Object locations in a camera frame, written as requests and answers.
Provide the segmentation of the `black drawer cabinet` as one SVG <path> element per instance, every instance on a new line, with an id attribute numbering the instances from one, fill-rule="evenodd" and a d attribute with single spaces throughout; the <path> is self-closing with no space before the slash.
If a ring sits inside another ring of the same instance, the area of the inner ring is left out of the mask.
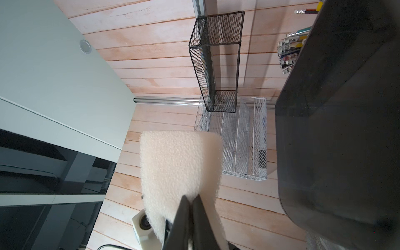
<path id="1" fill-rule="evenodd" d="M 288 217 L 349 249 L 399 249 L 399 1 L 326 1 L 275 114 Z"/>

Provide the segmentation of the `white foam sponge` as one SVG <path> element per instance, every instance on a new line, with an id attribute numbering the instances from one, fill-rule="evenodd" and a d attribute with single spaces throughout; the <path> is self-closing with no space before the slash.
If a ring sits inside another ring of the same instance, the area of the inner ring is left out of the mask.
<path id="1" fill-rule="evenodd" d="M 181 198 L 200 195 L 220 250 L 229 243 L 216 209 L 222 138 L 212 132 L 146 131 L 140 138 L 141 189 L 146 216 L 164 243 Z"/>

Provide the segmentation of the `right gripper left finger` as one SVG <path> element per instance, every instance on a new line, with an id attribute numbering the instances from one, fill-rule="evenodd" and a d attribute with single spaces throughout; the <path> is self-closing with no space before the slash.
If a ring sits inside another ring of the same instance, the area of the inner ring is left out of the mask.
<path id="1" fill-rule="evenodd" d="M 165 237 L 163 250 L 188 250 L 191 235 L 192 212 L 188 198 L 181 198 L 172 227 Z"/>

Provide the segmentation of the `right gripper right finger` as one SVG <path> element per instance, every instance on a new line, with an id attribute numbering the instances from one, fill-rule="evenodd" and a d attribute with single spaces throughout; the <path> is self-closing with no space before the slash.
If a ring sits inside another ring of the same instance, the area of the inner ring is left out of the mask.
<path id="1" fill-rule="evenodd" d="M 192 203 L 192 246 L 194 250 L 220 250 L 200 195 Z"/>

